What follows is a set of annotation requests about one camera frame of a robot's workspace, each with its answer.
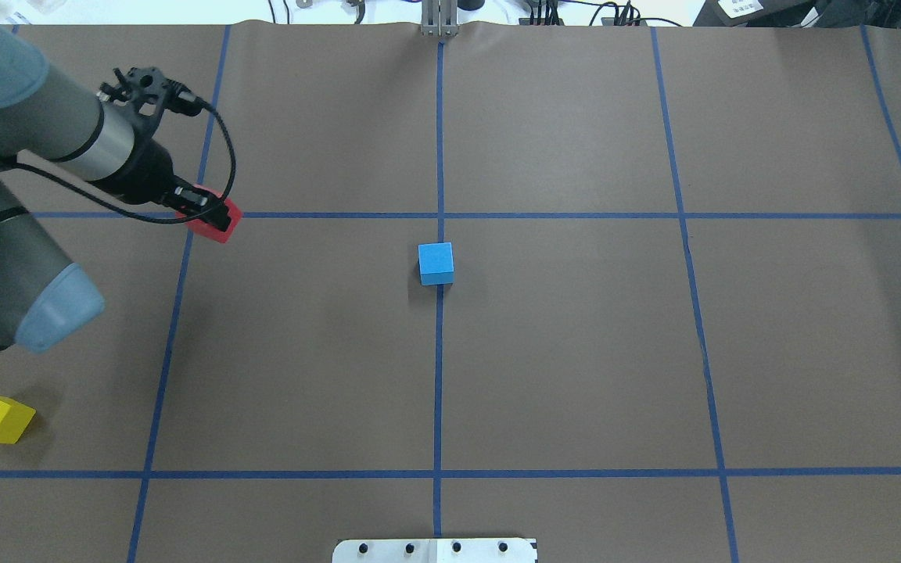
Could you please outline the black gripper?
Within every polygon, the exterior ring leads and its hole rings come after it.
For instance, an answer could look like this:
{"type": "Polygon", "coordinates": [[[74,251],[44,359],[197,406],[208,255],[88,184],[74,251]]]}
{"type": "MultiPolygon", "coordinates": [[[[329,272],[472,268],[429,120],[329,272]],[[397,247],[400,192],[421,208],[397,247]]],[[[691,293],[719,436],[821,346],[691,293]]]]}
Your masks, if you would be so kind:
{"type": "Polygon", "coordinates": [[[153,139],[101,138],[95,150],[101,154],[100,170],[110,172],[96,179],[95,186],[119,202],[171,208],[203,234],[231,234],[235,229],[235,204],[217,190],[185,185],[173,170],[171,154],[153,139]]]}

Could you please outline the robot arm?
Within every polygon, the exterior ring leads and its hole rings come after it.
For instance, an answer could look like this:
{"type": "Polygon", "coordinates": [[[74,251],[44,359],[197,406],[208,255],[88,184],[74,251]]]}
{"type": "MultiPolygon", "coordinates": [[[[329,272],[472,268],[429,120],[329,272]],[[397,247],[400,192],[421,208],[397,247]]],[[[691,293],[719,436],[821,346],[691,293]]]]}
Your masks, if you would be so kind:
{"type": "Polygon", "coordinates": [[[116,69],[97,92],[33,44],[0,26],[0,353],[42,353],[98,317],[105,300],[1,176],[27,171],[111,213],[147,224],[186,224],[226,242],[241,220],[230,199],[237,158],[214,104],[156,67],[116,69]],[[209,113],[230,168],[222,190],[180,178],[154,138],[166,112],[209,113]]]}

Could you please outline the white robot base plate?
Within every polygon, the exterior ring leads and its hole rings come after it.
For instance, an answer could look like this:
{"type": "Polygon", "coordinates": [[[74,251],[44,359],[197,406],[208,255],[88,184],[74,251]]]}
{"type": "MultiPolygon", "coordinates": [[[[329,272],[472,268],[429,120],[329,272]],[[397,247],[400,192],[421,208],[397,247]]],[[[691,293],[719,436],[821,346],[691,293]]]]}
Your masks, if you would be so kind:
{"type": "Polygon", "coordinates": [[[537,562],[535,539],[415,538],[343,540],[332,562],[537,562]]]}

